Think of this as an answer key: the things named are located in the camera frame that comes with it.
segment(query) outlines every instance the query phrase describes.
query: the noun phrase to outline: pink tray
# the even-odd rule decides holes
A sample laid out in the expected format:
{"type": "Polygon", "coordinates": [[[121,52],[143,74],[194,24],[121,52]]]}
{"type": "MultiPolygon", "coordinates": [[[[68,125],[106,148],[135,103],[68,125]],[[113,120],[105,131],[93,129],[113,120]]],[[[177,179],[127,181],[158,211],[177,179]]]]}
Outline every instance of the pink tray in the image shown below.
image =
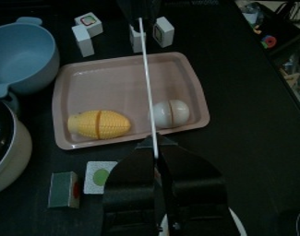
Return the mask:
{"type": "MultiPolygon", "coordinates": [[[[190,109],[188,124],[157,129],[161,135],[204,127],[210,121],[201,84],[181,53],[149,54],[153,104],[182,100],[190,109]]],[[[146,138],[150,135],[149,99],[142,56],[105,59],[60,67],[52,98],[55,142],[63,149],[85,148],[146,138]],[[111,110],[131,122],[129,133],[118,138],[95,140],[70,134],[71,114],[111,110]]]]}

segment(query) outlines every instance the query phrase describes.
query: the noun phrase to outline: toy food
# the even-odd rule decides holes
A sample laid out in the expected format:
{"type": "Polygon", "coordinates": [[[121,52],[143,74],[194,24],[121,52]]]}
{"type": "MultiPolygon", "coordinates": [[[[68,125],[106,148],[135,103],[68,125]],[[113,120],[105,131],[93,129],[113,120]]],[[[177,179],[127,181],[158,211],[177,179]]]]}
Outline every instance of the toy food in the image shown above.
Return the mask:
{"type": "Polygon", "coordinates": [[[109,139],[123,136],[130,130],[131,124],[119,113],[102,110],[71,115],[67,127],[72,134],[95,139],[109,139]]]}
{"type": "Polygon", "coordinates": [[[174,128],[186,124],[189,107],[181,100],[165,100],[154,104],[153,116],[158,128],[174,128]]]}

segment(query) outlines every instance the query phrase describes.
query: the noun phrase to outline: small box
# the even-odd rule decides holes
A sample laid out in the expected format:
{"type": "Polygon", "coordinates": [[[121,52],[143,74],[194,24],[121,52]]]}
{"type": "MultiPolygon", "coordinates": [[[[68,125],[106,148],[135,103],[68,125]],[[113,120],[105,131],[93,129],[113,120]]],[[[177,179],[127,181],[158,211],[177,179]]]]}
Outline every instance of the small box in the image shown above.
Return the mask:
{"type": "Polygon", "coordinates": [[[102,195],[110,171],[117,166],[115,161],[89,161],[86,169],[85,194],[102,195]]]}
{"type": "Polygon", "coordinates": [[[71,27],[71,30],[75,36],[76,45],[80,49],[82,55],[85,57],[93,55],[95,52],[86,27],[83,25],[78,25],[71,27]]]}
{"type": "Polygon", "coordinates": [[[86,27],[90,38],[103,32],[103,24],[91,12],[75,18],[75,24],[86,27]]]}
{"type": "Polygon", "coordinates": [[[134,53],[142,52],[142,41],[141,33],[134,30],[134,27],[130,25],[130,42],[133,45],[134,53]]]}
{"type": "Polygon", "coordinates": [[[153,27],[153,38],[157,40],[162,48],[173,44],[174,27],[165,17],[157,18],[153,27]]]}
{"type": "Polygon", "coordinates": [[[79,182],[76,174],[70,172],[52,173],[48,196],[48,208],[79,208],[79,182]]]}

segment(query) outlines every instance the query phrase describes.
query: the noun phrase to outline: white carton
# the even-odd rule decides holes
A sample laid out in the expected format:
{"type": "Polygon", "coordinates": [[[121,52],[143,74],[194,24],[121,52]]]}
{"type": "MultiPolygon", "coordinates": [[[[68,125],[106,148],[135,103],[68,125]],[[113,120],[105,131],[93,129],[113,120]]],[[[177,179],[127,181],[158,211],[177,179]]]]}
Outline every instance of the white carton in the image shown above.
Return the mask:
{"type": "Polygon", "coordinates": [[[134,27],[130,25],[130,42],[133,45],[134,53],[142,52],[142,41],[141,33],[134,30],[134,27]]]}
{"type": "Polygon", "coordinates": [[[165,17],[157,18],[151,36],[157,40],[162,48],[173,44],[174,27],[165,17]]]}
{"type": "Polygon", "coordinates": [[[91,12],[75,18],[75,25],[83,25],[86,27],[90,38],[103,32],[103,24],[91,12]]]}
{"type": "Polygon", "coordinates": [[[82,55],[85,57],[93,55],[94,47],[86,27],[83,25],[78,25],[71,27],[71,30],[75,36],[76,44],[80,49],[82,55]]]}

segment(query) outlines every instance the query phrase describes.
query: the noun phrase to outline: dark countertop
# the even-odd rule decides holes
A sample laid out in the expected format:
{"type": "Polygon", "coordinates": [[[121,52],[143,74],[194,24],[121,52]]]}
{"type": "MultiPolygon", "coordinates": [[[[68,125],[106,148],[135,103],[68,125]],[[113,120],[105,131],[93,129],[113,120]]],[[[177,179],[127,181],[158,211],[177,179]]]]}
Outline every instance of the dark countertop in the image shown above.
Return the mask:
{"type": "MultiPolygon", "coordinates": [[[[179,52],[188,57],[210,113],[204,128],[166,137],[222,172],[229,206],[248,235],[293,235],[292,216],[300,212],[300,104],[233,2],[166,5],[161,15],[175,27],[174,43],[162,49],[149,39],[147,53],[179,52]]],[[[101,17],[95,54],[83,58],[70,14],[39,17],[55,36],[60,65],[134,55],[123,18],[101,17]]],[[[74,171],[83,180],[89,161],[121,160],[139,142],[60,149],[52,122],[54,85],[19,98],[34,149],[22,176],[0,193],[0,235],[101,235],[102,197],[82,195],[79,209],[48,209],[51,174],[74,171]]]]}

